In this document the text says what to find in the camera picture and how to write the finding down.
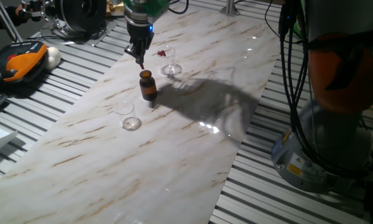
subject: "glass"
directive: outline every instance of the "glass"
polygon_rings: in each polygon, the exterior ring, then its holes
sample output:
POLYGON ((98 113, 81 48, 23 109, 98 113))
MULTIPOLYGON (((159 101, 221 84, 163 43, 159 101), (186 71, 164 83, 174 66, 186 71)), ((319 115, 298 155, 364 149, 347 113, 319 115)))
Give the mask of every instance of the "glass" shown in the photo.
POLYGON ((139 128, 140 121, 136 116, 134 104, 127 101, 120 102, 114 112, 119 115, 120 123, 124 129, 133 131, 139 128))
POLYGON ((160 72, 164 75, 175 75, 181 73, 181 66, 175 63, 175 49, 170 46, 161 47, 157 50, 157 56, 162 58, 160 72))

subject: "yellow warning sticker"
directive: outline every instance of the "yellow warning sticker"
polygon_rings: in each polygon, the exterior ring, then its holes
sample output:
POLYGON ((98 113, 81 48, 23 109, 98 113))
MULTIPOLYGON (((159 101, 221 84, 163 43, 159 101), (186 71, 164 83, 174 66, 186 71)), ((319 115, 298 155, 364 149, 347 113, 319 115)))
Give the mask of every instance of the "yellow warning sticker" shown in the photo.
POLYGON ((327 176, 322 167, 311 161, 306 161, 295 152, 287 165, 287 170, 304 180, 316 183, 323 183, 327 176))
POLYGON ((300 168, 298 168, 297 166, 293 165, 292 163, 288 164, 287 170, 289 170, 290 172, 294 173, 297 176, 300 176, 301 175, 301 171, 302 171, 300 168))

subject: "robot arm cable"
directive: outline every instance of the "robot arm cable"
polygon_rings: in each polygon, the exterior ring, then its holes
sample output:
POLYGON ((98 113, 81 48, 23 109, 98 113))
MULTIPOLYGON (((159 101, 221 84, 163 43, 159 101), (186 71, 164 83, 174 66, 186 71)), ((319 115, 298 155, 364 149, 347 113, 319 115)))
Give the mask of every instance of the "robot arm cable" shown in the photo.
POLYGON ((186 11, 188 10, 188 7, 189 7, 189 0, 186 0, 186 6, 184 8, 184 10, 182 12, 177 12, 177 11, 174 11, 173 9, 168 9, 170 12, 172 13, 175 13, 175 14, 178 14, 178 15, 181 15, 181 14, 184 14, 186 13, 186 11))

